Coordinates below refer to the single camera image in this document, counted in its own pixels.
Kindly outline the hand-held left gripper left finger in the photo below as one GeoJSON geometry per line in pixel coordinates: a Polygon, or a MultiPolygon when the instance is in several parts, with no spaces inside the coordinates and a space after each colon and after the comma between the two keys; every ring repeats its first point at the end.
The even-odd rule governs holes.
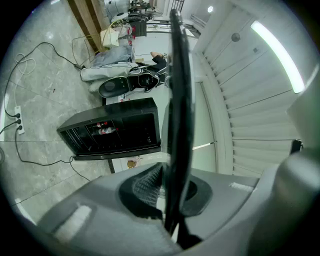
{"type": "Polygon", "coordinates": [[[174,256],[182,251],[157,208],[161,163],[99,177],[53,206],[38,222],[59,245],[92,256],[174,256]]]}

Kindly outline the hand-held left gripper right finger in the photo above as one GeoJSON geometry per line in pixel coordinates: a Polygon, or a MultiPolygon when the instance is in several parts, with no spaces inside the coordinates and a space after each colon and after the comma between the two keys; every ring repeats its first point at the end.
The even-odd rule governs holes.
{"type": "Polygon", "coordinates": [[[187,253],[318,253],[320,152],[303,149],[260,178],[249,197],[187,253]]]}

